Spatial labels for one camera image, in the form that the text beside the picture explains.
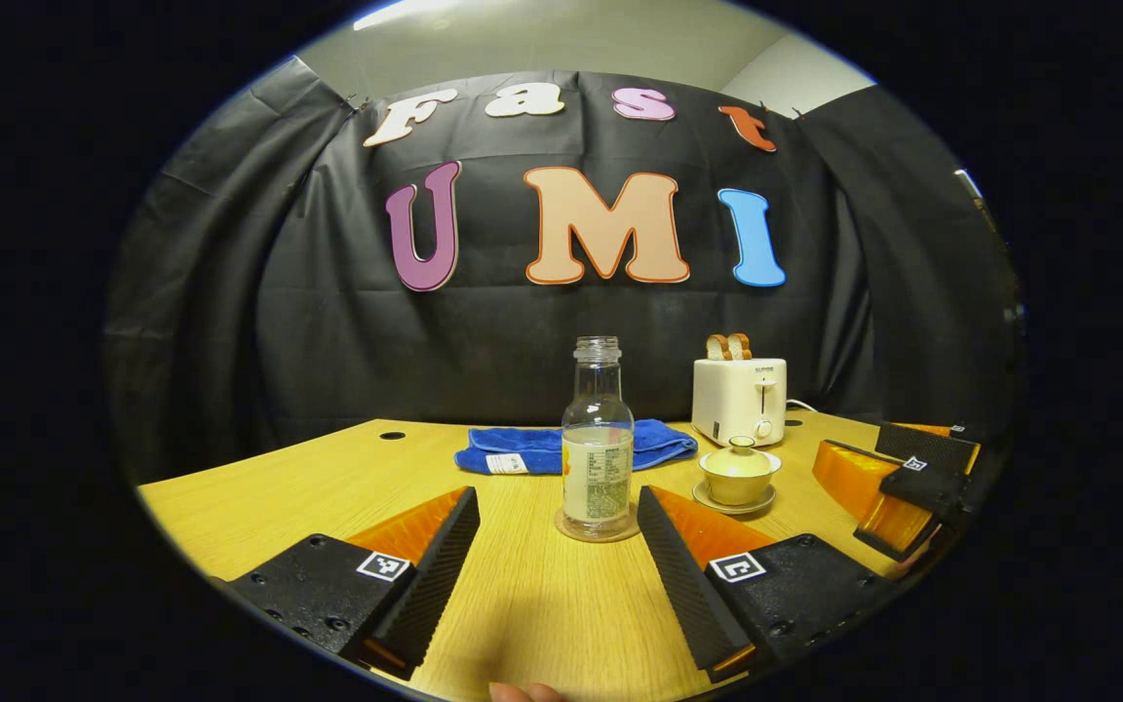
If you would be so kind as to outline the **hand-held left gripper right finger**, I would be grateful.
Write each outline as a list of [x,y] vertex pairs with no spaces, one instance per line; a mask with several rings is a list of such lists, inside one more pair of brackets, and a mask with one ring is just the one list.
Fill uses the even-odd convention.
[[713,683],[789,665],[900,591],[815,534],[774,539],[664,487],[641,487],[637,519],[692,659]]

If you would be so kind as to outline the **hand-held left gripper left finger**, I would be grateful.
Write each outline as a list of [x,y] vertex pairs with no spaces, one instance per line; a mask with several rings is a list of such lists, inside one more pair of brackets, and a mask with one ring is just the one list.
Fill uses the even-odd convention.
[[221,589],[317,647],[407,681],[480,523],[476,489],[457,487],[355,536],[309,534]]

